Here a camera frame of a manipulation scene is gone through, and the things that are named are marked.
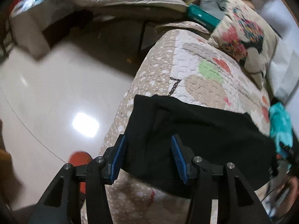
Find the floral woman print pillow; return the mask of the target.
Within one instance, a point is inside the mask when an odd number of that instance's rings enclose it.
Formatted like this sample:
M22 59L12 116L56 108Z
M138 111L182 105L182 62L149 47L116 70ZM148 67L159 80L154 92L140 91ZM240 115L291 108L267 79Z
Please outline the floral woman print pillow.
M227 0L222 21L208 43L233 58L261 90L278 34L242 0Z

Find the teal white fleece blanket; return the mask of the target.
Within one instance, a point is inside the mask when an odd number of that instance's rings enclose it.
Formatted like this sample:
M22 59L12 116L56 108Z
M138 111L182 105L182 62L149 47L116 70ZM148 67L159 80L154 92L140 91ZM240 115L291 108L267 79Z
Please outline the teal white fleece blanket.
M292 124L290 114L285 110L283 104L278 102L269 108L270 138L275 143L276 152L284 159L287 153L280 147L280 142L290 148L293 147Z

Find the teal tissue pack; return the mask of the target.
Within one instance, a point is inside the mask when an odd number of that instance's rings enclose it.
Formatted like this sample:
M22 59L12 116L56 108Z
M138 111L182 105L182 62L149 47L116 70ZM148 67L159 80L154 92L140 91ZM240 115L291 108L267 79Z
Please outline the teal tissue pack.
M194 4L189 4L187 8L187 16L189 19L199 23L209 31L213 31L221 22L219 19Z

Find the grey fabric bag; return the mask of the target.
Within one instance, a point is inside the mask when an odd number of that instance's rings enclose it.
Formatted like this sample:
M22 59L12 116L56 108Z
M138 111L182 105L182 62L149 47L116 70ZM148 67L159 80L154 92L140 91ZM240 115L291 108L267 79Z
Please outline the grey fabric bag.
M227 0L200 0L200 8L218 20L224 18L226 5Z

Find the white paper bag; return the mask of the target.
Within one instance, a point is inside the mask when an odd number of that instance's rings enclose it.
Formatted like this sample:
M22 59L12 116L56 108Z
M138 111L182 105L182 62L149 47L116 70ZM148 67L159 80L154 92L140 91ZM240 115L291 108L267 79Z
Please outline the white paper bag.
M286 104L298 86L298 24L281 0L267 2L260 15L278 34L266 77L274 97Z

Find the heart pattern quilted bedspread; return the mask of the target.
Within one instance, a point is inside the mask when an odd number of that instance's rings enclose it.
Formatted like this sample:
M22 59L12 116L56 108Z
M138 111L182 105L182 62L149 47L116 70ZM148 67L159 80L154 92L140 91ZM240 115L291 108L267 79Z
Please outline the heart pattern quilted bedspread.
M119 104L101 153L125 134L136 95L169 96L187 104L247 113L269 137L267 90L260 90L233 58L189 30L172 29L150 49ZM185 185L191 193L191 185ZM155 188L123 169L106 190L114 223L184 223L191 200Z

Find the black pants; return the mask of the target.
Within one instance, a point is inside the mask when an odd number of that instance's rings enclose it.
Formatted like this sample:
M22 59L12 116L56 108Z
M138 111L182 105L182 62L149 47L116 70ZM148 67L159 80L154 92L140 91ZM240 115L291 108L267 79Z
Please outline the black pants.
M179 177L171 137L179 135L194 154L210 163L234 163L254 190L270 179L276 165L272 139L247 113L184 103L174 97L136 95L125 136L128 148L122 169L172 195L191 193Z

